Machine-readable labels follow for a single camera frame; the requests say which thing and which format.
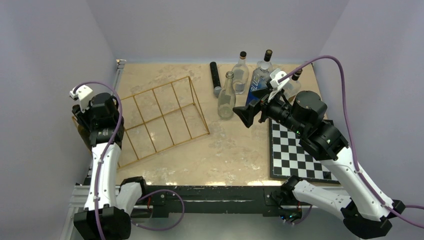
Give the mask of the clear bottle dark label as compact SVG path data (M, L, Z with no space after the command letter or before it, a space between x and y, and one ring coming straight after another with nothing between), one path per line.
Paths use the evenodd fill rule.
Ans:
M236 103L236 94L233 88L234 73L226 73L224 87L218 95L217 113L222 120L229 120L233 117L233 107Z

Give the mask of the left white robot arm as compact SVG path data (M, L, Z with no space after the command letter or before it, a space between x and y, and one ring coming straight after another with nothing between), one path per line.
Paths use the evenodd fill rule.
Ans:
M119 103L107 92L94 95L86 110L74 105L78 132L92 154L92 175L83 211L73 224L84 240L126 240L131 234L131 213L149 199L142 176L126 178L116 186L118 161L124 136Z

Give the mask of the clear round glass bottle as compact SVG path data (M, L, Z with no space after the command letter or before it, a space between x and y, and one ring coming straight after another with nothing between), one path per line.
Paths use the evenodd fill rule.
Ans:
M236 95L241 95L245 92L245 86L249 78L249 68L246 64L247 53L241 51L239 54L238 63L232 68L233 72L233 88Z

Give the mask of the blue square bottle silver cap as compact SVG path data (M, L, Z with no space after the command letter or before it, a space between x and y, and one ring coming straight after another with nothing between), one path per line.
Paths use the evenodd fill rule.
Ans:
M263 89L267 87L267 80L270 77L270 65L266 62L263 62L252 72L252 77L250 85L248 88L248 94L245 102L245 106L248 106L249 103L253 100L256 100L257 97L253 95L254 91Z

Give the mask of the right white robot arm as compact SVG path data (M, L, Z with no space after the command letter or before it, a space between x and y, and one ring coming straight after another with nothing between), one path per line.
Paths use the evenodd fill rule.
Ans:
M320 96L304 90L293 103L278 93L271 97L266 89L262 97L246 106L234 107L246 127L260 115L260 122L271 119L299 137L303 149L332 173L346 191L335 194L292 175L281 185L280 196L288 204L308 203L341 219L344 226L361 239L384 237L392 228L391 218L405 210L400 200L393 200L382 191L369 190L372 183L363 168L354 163L352 148L332 124L324 120L327 105Z

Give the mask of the clear square bottle gold label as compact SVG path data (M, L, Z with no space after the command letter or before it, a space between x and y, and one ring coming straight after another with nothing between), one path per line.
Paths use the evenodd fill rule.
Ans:
M296 71L290 78L290 80L284 85L283 87L283 94L285 96L285 98L289 101L292 102L294 100L294 98L296 97L297 93L300 91L301 89L301 83L299 82L299 78L302 74L303 70L300 69L298 71Z

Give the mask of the clear bottle round emblem label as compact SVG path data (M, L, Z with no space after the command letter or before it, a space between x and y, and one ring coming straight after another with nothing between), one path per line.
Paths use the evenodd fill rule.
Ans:
M263 60L258 61L256 67L260 68L261 66L266 65L266 69L268 70L268 72L271 73L274 70L274 67L271 63L272 54L273 54L273 51L271 49L267 49L265 51Z

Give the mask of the green wine bottle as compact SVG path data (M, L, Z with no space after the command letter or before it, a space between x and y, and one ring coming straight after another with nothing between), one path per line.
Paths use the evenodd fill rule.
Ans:
M90 142L90 132L84 129L83 126L81 126L78 122L75 116L72 117L72 121L77 128L78 134L80 135L81 139L83 140L88 152L92 153L92 147Z

